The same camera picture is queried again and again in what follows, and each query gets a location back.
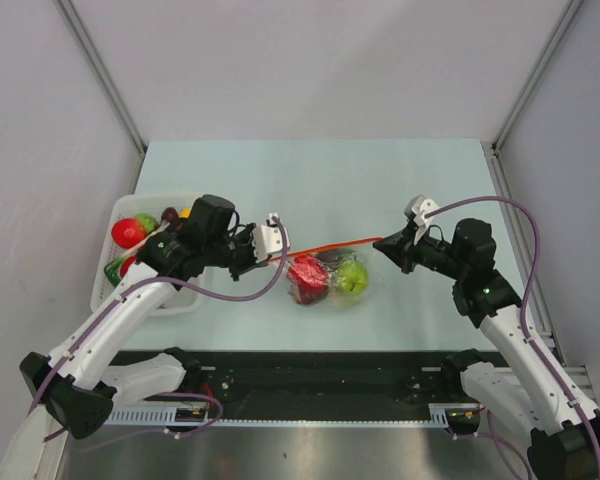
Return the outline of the clear zip top bag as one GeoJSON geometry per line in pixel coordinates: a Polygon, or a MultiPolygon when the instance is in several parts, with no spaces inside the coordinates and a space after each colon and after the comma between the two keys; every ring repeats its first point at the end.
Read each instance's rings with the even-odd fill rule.
{"type": "Polygon", "coordinates": [[[319,247],[313,247],[310,249],[300,250],[300,251],[296,251],[293,253],[289,253],[286,257],[282,257],[282,256],[278,255],[276,257],[269,259],[268,264],[271,266],[281,265],[283,267],[283,278],[284,278],[285,288],[286,288],[289,298],[294,302],[294,304],[296,304],[300,307],[303,307],[303,308],[319,308],[319,309],[322,309],[325,311],[353,309],[355,307],[358,307],[358,306],[368,302],[371,299],[371,297],[374,296],[376,291],[379,290],[380,285],[382,283],[382,278],[381,278],[380,274],[377,272],[377,268],[375,266],[376,251],[373,248],[373,243],[377,242],[378,240],[379,239],[377,237],[369,237],[369,238],[362,238],[362,239],[351,240],[351,241],[340,242],[340,243],[326,244],[326,245],[322,245],[319,247]],[[366,266],[368,273],[369,273],[368,287],[366,288],[366,290],[364,292],[362,292],[361,294],[358,294],[358,295],[351,295],[351,294],[345,294],[345,293],[339,292],[336,289],[335,284],[334,284],[334,273],[335,273],[336,269],[335,270],[326,269],[321,264],[325,268],[325,270],[327,271],[328,276],[329,276],[327,287],[324,289],[324,290],[328,291],[328,296],[323,301],[313,304],[313,305],[303,306],[303,305],[297,304],[294,301],[292,294],[294,292],[296,292],[298,289],[294,285],[292,285],[287,280],[287,277],[286,277],[287,270],[289,268],[290,263],[297,256],[312,255],[315,257],[315,254],[317,252],[334,249],[334,248],[351,248],[356,252],[356,257],[351,260],[357,260],[366,266]]]}

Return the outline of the red bell pepper toy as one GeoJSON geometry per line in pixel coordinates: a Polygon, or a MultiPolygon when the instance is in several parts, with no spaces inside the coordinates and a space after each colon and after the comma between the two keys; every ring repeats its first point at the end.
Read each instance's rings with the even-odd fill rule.
{"type": "Polygon", "coordinates": [[[299,291],[318,293],[328,284],[328,273],[312,255],[295,257],[289,265],[287,280],[299,291]]]}

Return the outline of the green apple toy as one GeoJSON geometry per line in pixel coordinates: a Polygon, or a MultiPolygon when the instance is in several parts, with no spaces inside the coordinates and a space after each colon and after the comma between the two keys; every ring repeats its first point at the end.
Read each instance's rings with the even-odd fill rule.
{"type": "Polygon", "coordinates": [[[351,295],[361,294],[369,284],[366,266],[357,260],[346,260],[334,273],[334,284],[339,292],[351,295]]]}

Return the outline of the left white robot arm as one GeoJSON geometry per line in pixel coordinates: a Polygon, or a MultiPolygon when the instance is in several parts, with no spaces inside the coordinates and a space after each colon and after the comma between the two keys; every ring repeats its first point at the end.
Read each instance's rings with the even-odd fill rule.
{"type": "Polygon", "coordinates": [[[33,396],[62,432],[81,440],[95,433],[118,406],[150,397],[182,400],[201,387],[201,364],[178,347],[113,369],[111,361],[130,336],[183,289],[232,301],[193,284],[207,268],[228,270],[233,280],[286,254],[289,236],[277,214],[263,225],[240,225],[235,205],[205,194],[188,217],[167,215],[140,247],[134,263],[106,302],[49,354],[29,353],[20,372],[33,396]]]}

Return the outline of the dark red apple toy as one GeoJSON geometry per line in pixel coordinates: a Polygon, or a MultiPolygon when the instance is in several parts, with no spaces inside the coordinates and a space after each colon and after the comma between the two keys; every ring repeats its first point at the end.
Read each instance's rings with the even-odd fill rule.
{"type": "Polygon", "coordinates": [[[323,301],[328,296],[327,290],[306,291],[297,290],[292,294],[294,301],[303,306],[309,306],[323,301]]]}

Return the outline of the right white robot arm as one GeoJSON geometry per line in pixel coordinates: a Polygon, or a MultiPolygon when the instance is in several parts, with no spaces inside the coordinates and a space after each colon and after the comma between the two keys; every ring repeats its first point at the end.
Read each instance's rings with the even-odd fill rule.
{"type": "Polygon", "coordinates": [[[446,242],[410,219],[373,247],[405,274],[421,266],[452,279],[457,311],[496,347],[518,381],[501,377],[470,350],[441,376],[443,393],[453,401],[477,400],[526,438],[536,478],[600,479],[600,407],[566,373],[536,330],[522,324],[522,300],[495,267],[491,225],[463,219],[446,242]]]}

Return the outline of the dark mangosteen toy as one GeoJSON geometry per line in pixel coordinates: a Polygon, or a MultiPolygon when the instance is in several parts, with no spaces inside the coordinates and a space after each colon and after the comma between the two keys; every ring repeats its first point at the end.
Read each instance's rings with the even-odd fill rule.
{"type": "Polygon", "coordinates": [[[334,248],[317,252],[315,257],[326,269],[335,270],[344,261],[354,259],[356,252],[351,248],[334,248]]]}

